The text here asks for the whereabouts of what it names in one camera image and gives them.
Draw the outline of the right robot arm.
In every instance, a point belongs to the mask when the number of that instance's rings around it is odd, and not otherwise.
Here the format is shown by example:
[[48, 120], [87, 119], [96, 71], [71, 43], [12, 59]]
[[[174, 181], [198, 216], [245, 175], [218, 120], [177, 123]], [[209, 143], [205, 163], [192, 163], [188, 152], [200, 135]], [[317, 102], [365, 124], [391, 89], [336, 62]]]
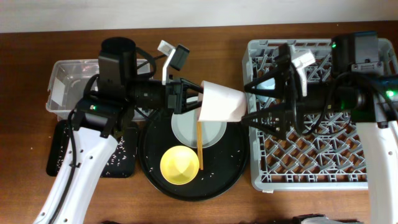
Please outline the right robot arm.
[[243, 57], [257, 190], [368, 189], [397, 222], [397, 58], [375, 32], [252, 40]]

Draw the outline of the pink plastic cup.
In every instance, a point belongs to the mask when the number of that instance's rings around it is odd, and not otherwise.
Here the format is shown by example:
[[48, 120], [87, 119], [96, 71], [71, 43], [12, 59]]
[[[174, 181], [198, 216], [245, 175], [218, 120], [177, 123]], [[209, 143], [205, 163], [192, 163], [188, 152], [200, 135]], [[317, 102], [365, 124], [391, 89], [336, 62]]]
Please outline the pink plastic cup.
[[246, 114], [246, 94], [226, 86], [202, 81], [197, 121], [240, 122]]

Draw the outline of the yellow bowl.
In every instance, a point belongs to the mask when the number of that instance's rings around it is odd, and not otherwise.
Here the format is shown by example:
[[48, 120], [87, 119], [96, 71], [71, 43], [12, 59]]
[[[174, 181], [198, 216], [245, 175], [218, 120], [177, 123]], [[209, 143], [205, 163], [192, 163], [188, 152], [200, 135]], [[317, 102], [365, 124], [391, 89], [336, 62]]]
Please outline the yellow bowl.
[[174, 185], [185, 185], [198, 174], [200, 162], [196, 152], [187, 146], [168, 149], [160, 160], [162, 177]]

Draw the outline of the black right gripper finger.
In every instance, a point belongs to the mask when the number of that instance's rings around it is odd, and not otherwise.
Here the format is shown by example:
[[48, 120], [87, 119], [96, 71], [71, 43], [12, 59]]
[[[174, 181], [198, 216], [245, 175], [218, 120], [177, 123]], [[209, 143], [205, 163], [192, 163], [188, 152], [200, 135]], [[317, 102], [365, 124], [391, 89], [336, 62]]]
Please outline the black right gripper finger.
[[[291, 92], [288, 88], [287, 81], [289, 79], [290, 65], [278, 65], [275, 69], [267, 72], [262, 77], [254, 79], [248, 84], [244, 85], [246, 93], [252, 93], [260, 96], [267, 96], [269, 98], [277, 98], [286, 100], [291, 98]], [[273, 89], [258, 89], [257, 86], [274, 80]]]
[[273, 105], [243, 116], [241, 122], [265, 134], [286, 140], [286, 133], [290, 128], [289, 111], [286, 104]]

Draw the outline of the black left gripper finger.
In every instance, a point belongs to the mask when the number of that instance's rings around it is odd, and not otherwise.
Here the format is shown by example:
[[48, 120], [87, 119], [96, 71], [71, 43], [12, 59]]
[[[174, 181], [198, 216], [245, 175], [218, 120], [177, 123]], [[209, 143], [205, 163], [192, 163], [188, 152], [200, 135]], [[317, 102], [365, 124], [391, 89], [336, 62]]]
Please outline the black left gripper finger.
[[203, 87], [201, 87], [200, 85], [197, 85], [189, 80], [183, 79], [183, 86], [184, 86], [185, 90], [190, 89], [197, 93], [203, 93]]
[[201, 101], [193, 101], [193, 102], [187, 102], [187, 103], [184, 103], [183, 105], [182, 105], [182, 109], [181, 109], [181, 114], [184, 114], [184, 113], [187, 113], [187, 112], [189, 112], [189, 111], [193, 111], [193, 110], [195, 110], [195, 109], [197, 109], [197, 108], [200, 108], [201, 107], [201, 105], [202, 105], [202, 102]]

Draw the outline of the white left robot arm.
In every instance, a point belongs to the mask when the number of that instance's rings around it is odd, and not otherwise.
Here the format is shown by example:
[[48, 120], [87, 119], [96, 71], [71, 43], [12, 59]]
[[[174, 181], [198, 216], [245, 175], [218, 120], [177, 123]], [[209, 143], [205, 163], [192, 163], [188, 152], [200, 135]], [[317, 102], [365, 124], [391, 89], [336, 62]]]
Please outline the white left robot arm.
[[36, 223], [83, 223], [101, 173], [138, 108], [184, 114], [201, 106], [187, 102], [187, 90], [203, 93], [203, 88], [168, 73], [170, 67], [183, 67], [189, 49], [163, 40], [158, 50], [167, 58], [161, 80], [153, 78], [155, 71], [138, 72], [138, 55], [152, 67], [156, 59], [133, 40], [111, 37], [102, 42], [99, 72], [69, 112], [68, 147]]

